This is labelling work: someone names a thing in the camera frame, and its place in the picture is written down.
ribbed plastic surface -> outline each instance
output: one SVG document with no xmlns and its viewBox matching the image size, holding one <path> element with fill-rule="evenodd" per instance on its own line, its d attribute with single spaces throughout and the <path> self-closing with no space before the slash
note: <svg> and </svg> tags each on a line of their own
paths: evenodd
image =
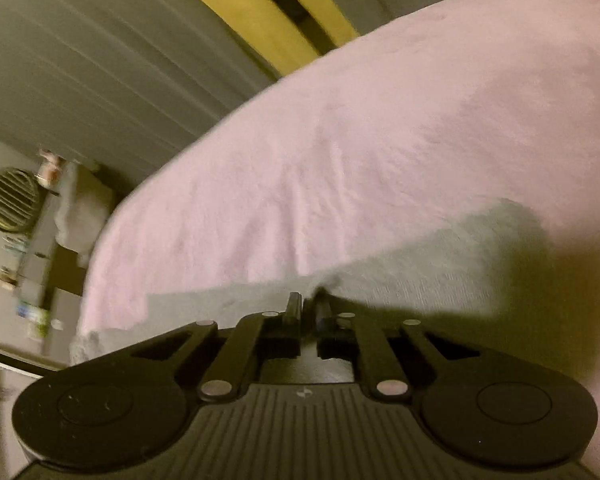
<svg viewBox="0 0 600 480">
<path fill-rule="evenodd" d="M 356 384 L 254 384 L 240 400 L 201 409 L 186 434 L 141 465 L 101 479 L 591 480 L 576 463 L 539 473 L 481 469 L 439 448 L 398 404 Z M 32 465 L 22 480 L 93 479 Z"/>
</svg>

bed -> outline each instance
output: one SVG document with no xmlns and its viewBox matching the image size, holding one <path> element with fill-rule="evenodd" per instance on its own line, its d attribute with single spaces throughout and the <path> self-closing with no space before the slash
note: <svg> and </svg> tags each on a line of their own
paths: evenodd
<svg viewBox="0 0 600 480">
<path fill-rule="evenodd" d="M 600 300 L 600 0 L 445 0 L 265 90 L 118 207 L 79 331 L 131 328 L 148 294 L 345 264 L 497 198 L 537 214 Z M 586 385 L 600 409 L 600 354 Z M 600 475 L 600 423 L 586 465 Z"/>
</svg>

pink blanket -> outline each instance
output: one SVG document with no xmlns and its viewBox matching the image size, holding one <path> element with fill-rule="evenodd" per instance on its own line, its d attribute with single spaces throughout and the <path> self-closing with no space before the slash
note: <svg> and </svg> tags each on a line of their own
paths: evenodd
<svg viewBox="0 0 600 480">
<path fill-rule="evenodd" d="M 499 197 L 557 247 L 600 246 L 600 0 L 446 0 L 263 92 L 116 211 L 80 330 L 132 326 L 149 293 L 342 264 Z M 600 407 L 600 366 L 587 386 Z M 600 474 L 600 427 L 587 463 Z"/>
</svg>

small logo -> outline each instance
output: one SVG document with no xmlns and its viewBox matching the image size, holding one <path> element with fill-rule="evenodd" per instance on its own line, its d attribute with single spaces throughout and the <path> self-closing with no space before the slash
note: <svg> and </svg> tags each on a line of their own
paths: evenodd
<svg viewBox="0 0 600 480">
<path fill-rule="evenodd" d="M 296 391 L 296 395 L 298 397 L 302 397 L 303 399 L 307 399 L 308 397 L 311 397 L 313 394 L 314 393 L 306 386 L 304 388 L 302 388 L 301 390 Z"/>
</svg>

black device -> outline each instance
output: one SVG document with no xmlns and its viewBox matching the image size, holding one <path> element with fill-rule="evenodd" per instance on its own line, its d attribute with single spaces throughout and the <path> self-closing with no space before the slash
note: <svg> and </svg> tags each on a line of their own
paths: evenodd
<svg viewBox="0 0 600 480">
<path fill-rule="evenodd" d="M 576 381 L 417 320 L 381 327 L 326 293 L 218 330 L 199 321 L 41 378 L 13 425 L 20 480 L 593 479 L 595 403 Z M 355 380 L 267 384 L 303 338 Z"/>
</svg>

